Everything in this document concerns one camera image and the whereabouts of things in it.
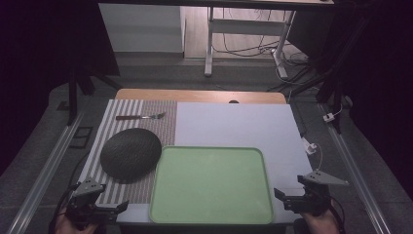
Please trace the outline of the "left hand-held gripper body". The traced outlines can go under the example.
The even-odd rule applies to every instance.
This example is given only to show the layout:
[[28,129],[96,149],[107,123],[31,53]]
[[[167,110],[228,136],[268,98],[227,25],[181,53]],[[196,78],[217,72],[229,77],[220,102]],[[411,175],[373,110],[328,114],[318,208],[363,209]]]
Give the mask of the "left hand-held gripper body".
[[74,190],[66,208],[66,217],[76,226],[108,224],[110,222],[110,211],[95,204],[97,198],[105,189],[105,184],[99,184],[90,177],[86,178]]

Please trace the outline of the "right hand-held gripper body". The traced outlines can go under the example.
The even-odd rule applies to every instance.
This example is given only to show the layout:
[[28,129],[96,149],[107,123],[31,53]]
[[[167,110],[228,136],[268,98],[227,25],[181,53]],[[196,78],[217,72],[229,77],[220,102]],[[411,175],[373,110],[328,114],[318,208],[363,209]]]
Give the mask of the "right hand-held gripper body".
[[295,213],[310,213],[314,216],[319,216],[328,210],[330,206],[330,185],[347,186],[349,183],[346,180],[329,175],[320,170],[312,171],[307,175],[303,175],[310,182],[309,187],[304,187],[303,212]]

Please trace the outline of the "person's right hand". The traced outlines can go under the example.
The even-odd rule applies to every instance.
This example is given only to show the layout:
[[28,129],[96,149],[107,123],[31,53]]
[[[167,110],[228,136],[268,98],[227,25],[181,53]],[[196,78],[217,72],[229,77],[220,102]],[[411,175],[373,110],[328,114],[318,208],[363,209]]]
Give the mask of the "person's right hand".
[[339,225],[331,211],[326,211],[319,216],[302,213],[311,234],[340,234]]

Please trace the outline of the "person's left hand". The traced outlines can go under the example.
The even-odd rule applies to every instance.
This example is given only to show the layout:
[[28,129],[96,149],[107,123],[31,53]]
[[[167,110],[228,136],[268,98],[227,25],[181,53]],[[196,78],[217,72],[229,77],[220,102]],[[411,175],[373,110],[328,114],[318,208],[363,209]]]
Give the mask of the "person's left hand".
[[52,228],[54,234],[94,234],[97,230],[96,224],[89,224],[84,230],[79,230],[65,215],[66,209],[62,209]]

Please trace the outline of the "white plug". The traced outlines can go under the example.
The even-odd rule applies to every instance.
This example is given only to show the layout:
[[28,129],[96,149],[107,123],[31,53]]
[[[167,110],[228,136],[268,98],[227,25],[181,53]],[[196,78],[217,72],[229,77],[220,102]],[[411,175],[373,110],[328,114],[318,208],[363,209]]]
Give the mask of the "white plug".
[[317,146],[314,143],[309,143],[304,137],[302,138],[304,149],[308,155],[315,154],[317,152]]

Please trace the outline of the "dark grey round plate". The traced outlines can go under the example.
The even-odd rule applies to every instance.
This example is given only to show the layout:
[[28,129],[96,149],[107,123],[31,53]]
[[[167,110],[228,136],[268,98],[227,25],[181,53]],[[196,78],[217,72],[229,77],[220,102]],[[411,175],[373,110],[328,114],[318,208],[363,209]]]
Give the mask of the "dark grey round plate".
[[161,141],[154,133],[141,128],[127,129],[104,143],[100,165],[115,180],[130,183],[149,174],[161,153]]

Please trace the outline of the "green plastic tray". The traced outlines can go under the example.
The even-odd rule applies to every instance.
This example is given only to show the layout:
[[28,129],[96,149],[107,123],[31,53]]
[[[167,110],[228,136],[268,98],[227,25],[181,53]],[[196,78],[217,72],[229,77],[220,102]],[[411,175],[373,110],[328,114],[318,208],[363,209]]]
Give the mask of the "green plastic tray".
[[157,165],[149,216],[163,224],[269,224],[264,157],[250,147],[168,146]]

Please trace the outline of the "white board sheet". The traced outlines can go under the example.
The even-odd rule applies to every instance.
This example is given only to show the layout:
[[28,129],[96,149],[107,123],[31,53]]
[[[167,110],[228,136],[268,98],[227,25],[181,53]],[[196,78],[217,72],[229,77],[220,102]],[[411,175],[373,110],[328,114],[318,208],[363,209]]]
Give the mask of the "white board sheet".
[[[274,219],[269,224],[287,224],[297,215],[284,209],[274,196],[274,189],[288,195],[300,195],[299,175],[310,171],[302,140],[287,104],[177,104],[174,145],[250,147],[264,157]],[[148,204],[131,205],[119,219],[125,223],[156,223],[149,216]]]

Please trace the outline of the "striped rectangular placemat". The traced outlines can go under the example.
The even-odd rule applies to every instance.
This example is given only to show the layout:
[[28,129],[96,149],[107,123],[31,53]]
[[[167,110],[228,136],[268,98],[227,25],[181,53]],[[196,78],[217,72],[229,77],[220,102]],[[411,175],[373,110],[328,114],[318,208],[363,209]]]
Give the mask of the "striped rectangular placemat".
[[110,99],[103,114],[97,135],[86,164],[79,177],[93,178],[106,188],[96,202],[117,205],[150,202],[155,169],[131,183],[123,183],[107,175],[100,165],[100,153],[108,139],[120,131],[142,128],[154,133],[162,146],[174,145],[177,102],[174,100]]

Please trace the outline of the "black stand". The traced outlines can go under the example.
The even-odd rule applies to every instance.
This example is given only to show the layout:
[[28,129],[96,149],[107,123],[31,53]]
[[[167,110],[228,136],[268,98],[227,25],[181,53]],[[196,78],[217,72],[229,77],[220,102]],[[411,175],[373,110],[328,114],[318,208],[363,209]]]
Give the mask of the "black stand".
[[350,54],[368,22],[369,17],[362,13],[296,12],[287,39],[309,58],[306,61],[282,58],[282,64],[302,66],[302,69],[290,79],[281,78],[277,71],[282,83],[270,88],[270,91],[281,92],[290,88],[294,97],[321,84],[316,100],[325,103],[333,96],[335,118],[332,123],[341,132],[345,63],[351,60]]
[[95,91],[92,78],[95,77],[106,85],[114,88],[116,91],[122,89],[122,86],[109,78],[107,75],[98,71],[90,65],[75,66],[71,69],[68,79],[68,100],[69,115],[67,125],[71,126],[78,115],[78,98],[77,88],[80,88],[84,95],[92,96]]

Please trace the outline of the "wooden table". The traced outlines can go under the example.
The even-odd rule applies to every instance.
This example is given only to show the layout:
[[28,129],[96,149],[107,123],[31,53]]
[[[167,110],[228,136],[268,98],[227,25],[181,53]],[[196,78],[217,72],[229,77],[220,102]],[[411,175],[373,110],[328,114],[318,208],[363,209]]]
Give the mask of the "wooden table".
[[121,89],[117,92],[115,99],[176,100],[213,103],[237,101],[239,103],[286,104],[286,99],[281,93],[234,91]]

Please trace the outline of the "white-legged desk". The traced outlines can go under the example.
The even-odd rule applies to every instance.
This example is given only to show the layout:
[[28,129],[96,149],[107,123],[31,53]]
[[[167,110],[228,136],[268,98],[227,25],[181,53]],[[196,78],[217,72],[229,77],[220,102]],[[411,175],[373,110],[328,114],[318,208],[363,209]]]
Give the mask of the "white-legged desk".
[[[276,65],[281,64],[280,54],[294,14],[297,11],[327,11],[334,9],[337,0],[95,0],[104,4],[129,4],[149,6],[208,7],[205,77],[212,74],[212,38],[214,33],[280,36],[277,49],[272,52]],[[243,19],[215,19],[215,8],[287,10],[285,22],[254,21]]]

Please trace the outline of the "white cabinet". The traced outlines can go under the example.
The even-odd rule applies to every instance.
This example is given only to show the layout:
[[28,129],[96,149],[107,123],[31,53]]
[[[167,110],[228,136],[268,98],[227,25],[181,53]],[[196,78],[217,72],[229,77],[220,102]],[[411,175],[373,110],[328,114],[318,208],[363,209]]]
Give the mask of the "white cabinet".
[[115,52],[184,52],[181,7],[100,3],[99,9]]

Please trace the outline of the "aluminium rail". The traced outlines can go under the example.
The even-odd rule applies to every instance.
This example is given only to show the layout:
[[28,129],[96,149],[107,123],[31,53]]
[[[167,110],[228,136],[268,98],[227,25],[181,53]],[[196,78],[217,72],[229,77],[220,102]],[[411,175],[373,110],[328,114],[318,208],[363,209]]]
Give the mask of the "aluminium rail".
[[24,234],[84,115],[85,109],[82,108],[78,111],[72,123],[64,127],[55,147],[48,156],[48,160],[25,197],[6,234]]
[[[319,113],[326,114],[325,106],[318,104]],[[333,189],[333,197],[339,201],[345,214],[345,227],[353,234],[392,234],[392,229],[382,208],[383,195],[374,182],[376,169],[384,166],[376,155],[365,154],[363,147],[370,145],[354,130],[341,128],[337,132],[331,123],[321,116],[321,125],[329,133],[333,151],[328,165],[321,168],[349,182],[349,186]]]

